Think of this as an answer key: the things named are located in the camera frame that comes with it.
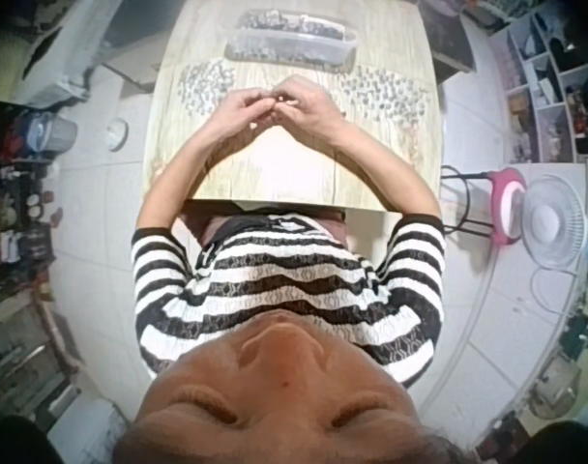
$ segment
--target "hair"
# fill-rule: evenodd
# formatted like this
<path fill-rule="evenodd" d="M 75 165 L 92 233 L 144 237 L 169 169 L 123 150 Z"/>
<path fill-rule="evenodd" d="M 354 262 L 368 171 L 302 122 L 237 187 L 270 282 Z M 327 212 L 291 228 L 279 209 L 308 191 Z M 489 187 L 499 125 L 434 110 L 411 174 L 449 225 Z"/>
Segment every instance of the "hair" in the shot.
<path fill-rule="evenodd" d="M 173 455 L 162 449 L 157 443 L 147 441 L 132 430 L 127 432 L 116 444 L 113 450 L 113 464 L 229 464 L 253 462 L 253 464 L 272 462 L 302 462 L 300 456 L 291 454 L 284 456 L 263 455 L 246 458 L 243 455 L 227 454 L 217 456 Z M 348 459 L 339 456 L 326 455 L 313 462 L 324 464 L 477 464 L 480 460 L 473 452 L 466 452 L 444 437 L 435 434 L 425 436 L 423 442 L 416 448 L 402 453 L 399 457 L 386 456 L 380 459 Z"/>

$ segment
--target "nose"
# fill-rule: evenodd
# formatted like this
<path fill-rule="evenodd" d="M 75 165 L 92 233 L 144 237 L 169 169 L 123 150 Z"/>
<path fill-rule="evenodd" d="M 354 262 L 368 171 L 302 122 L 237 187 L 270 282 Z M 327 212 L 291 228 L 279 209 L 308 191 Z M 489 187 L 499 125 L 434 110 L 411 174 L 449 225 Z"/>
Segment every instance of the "nose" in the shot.
<path fill-rule="evenodd" d="M 265 379 L 281 384 L 309 381 L 324 370 L 322 345 L 307 331 L 289 322 L 277 322 L 248 340 L 239 358 L 241 368 L 257 369 Z"/>

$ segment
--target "striped shirt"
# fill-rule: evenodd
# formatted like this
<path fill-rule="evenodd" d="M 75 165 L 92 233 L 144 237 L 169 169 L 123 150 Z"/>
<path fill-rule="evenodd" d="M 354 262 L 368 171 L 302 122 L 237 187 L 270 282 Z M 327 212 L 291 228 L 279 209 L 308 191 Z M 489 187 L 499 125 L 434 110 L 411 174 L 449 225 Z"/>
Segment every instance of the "striped shirt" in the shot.
<path fill-rule="evenodd" d="M 287 309 L 356 344 L 406 387 L 419 378 L 443 321 L 440 219 L 404 217 L 376 269 L 308 217 L 266 219 L 203 249 L 194 267 L 169 230 L 135 232 L 135 328 L 151 374 L 263 312 Z"/>

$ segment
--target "white fan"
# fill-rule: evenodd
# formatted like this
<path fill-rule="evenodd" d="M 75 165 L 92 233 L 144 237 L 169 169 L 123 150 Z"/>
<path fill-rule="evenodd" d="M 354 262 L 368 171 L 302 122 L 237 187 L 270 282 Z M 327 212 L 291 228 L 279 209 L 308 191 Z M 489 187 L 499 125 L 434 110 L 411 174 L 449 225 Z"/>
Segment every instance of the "white fan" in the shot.
<path fill-rule="evenodd" d="M 533 297 L 547 311 L 556 313 L 539 297 L 534 282 L 540 271 L 576 276 L 568 268 L 584 249 L 588 219 L 575 189 L 551 175 L 530 183 L 524 195 L 521 228 L 524 245 L 540 266 L 531 278 Z"/>

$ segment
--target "sleeve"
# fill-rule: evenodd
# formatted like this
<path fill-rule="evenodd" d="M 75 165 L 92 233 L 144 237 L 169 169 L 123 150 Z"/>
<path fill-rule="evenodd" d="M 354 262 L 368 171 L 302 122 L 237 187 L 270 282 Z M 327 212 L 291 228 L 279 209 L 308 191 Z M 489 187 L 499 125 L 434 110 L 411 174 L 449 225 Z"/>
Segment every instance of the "sleeve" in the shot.
<path fill-rule="evenodd" d="M 408 334 L 398 338 L 400 362 L 388 366 L 406 387 L 431 364 L 440 335 L 445 249 L 442 220 L 427 215 L 405 216 L 395 226 L 387 255 L 376 272 L 380 284 L 389 291 L 390 305 L 411 324 Z"/>
<path fill-rule="evenodd" d="M 191 280 L 191 266 L 185 248 L 165 228 L 136 230 L 132 236 L 131 256 L 136 301 L 135 329 L 146 360 L 149 353 L 144 353 L 146 348 L 141 343 L 142 335 L 148 326 L 159 327 L 167 321 L 163 309 L 181 299 Z"/>

